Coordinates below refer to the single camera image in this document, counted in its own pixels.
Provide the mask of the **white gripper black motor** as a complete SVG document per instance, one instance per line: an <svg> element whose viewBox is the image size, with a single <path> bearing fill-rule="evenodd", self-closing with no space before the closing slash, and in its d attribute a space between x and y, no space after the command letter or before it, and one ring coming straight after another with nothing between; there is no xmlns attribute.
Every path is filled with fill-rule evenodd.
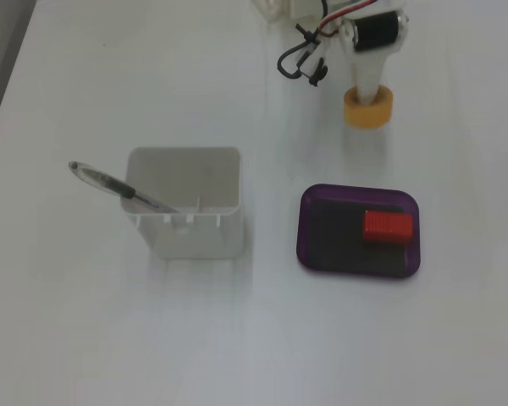
<svg viewBox="0 0 508 406"><path fill-rule="evenodd" d="M381 86L382 73L389 53L402 47L409 19L402 9L361 18L344 18L339 39L344 54L351 55L352 81L359 105L377 105L388 101Z"/></svg>

